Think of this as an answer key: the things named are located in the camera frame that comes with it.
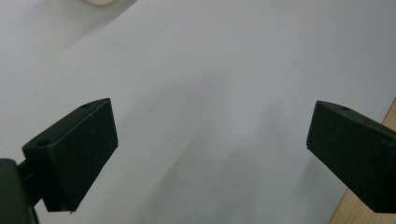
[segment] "white table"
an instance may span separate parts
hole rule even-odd
[[[305,149],[316,100],[380,121],[395,1],[0,2],[0,152],[110,97],[120,146],[58,223],[327,223],[345,186]]]

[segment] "wooden board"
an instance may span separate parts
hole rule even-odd
[[[396,131],[396,99],[393,101],[393,104],[390,107],[388,114],[385,116],[382,124]],[[340,204],[338,204],[338,207],[335,210],[330,223],[396,224],[396,214],[374,213],[350,189],[347,189],[343,199],[341,200]]]

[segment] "light brown wood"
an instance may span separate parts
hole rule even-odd
[[[396,131],[396,99],[393,101],[388,114],[385,116],[383,125]],[[346,190],[346,193],[338,204],[332,219],[331,224],[338,223],[394,223],[396,224],[396,214],[378,214],[374,213],[368,208],[350,189]]]

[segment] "screw hole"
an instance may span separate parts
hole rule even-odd
[[[36,146],[38,146],[38,147],[44,147],[44,146],[48,145],[49,143],[50,143],[50,140],[42,140],[42,141],[39,141],[39,142],[36,144]]]

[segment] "wooden floor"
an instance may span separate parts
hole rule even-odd
[[[388,114],[386,115],[383,125],[396,131],[396,99],[393,102]],[[368,208],[350,189],[338,204],[337,209],[332,216],[331,224],[335,223],[395,223],[396,214],[377,214]]]

